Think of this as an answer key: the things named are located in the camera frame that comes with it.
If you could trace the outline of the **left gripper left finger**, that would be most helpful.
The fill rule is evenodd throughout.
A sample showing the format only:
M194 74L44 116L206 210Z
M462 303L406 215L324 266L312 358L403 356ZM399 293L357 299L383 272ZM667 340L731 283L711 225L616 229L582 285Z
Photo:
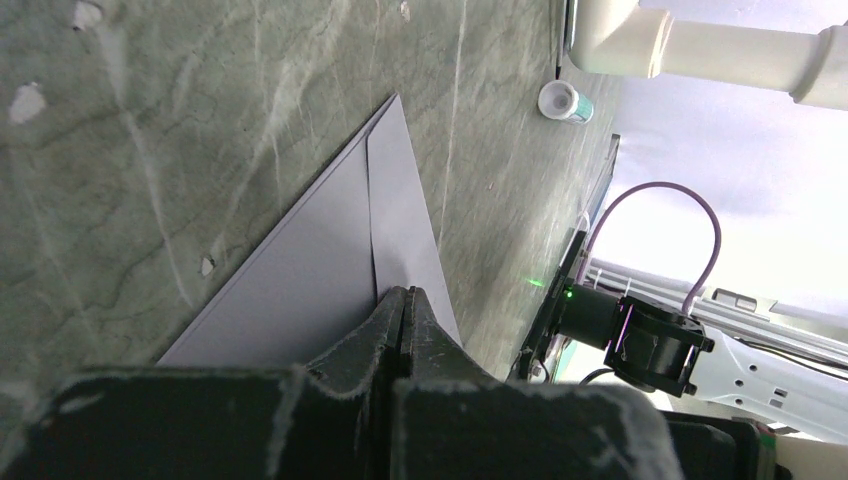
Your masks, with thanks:
M5 479L384 479L406 291L307 366L97 368L41 403Z

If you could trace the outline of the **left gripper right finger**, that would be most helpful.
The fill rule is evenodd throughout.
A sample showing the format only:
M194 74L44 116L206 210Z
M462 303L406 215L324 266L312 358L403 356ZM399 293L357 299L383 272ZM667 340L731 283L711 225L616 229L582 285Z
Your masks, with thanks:
M679 479L667 423L622 386L501 382L439 326L426 293L394 287L401 376L394 479Z

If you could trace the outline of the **grey envelope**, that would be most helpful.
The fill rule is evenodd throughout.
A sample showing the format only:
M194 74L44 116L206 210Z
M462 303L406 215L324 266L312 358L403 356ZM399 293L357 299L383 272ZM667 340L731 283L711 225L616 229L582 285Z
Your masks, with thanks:
M306 363L395 286L459 335L402 100L390 96L161 357L164 367Z

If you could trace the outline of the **green glue stick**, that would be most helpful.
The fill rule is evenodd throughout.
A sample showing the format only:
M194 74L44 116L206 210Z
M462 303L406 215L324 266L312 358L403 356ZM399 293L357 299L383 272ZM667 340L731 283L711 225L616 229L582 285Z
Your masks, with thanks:
M563 80L550 81L540 89L537 107L550 120L577 125L588 123L594 114L592 101Z

